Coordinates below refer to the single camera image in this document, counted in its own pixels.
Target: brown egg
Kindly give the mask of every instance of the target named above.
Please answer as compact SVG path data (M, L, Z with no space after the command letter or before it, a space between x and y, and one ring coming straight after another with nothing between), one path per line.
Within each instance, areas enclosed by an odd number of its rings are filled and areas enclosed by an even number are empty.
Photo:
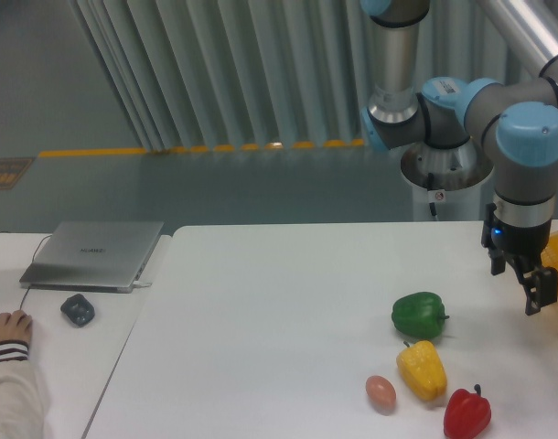
M367 379L367 394L370 400L380 409L390 411L395 407L397 393L392 384L385 378L375 375Z

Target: person's arm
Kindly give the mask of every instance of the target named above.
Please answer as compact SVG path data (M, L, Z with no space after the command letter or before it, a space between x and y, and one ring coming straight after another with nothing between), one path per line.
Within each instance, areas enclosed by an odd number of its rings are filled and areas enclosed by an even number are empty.
M32 320L23 311L0 315L0 438L43 437L43 406L28 361Z

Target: label on robot base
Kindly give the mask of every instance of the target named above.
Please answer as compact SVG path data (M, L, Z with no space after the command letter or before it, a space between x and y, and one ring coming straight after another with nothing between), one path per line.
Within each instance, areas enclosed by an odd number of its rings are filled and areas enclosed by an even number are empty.
M428 190L427 191L427 202L428 203L445 203L445 190Z

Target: person's hand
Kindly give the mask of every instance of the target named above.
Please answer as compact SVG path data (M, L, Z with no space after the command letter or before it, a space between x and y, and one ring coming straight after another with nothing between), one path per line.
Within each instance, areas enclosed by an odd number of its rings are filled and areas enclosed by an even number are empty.
M23 311L15 311L13 314L3 313L0 315L0 342L18 340L24 341L29 346L33 334L33 319Z

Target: silver laptop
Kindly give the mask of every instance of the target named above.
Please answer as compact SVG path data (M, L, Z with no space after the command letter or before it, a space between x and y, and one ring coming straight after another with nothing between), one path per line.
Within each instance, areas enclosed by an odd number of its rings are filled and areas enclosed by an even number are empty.
M62 222L20 279L23 288L130 293L163 222Z

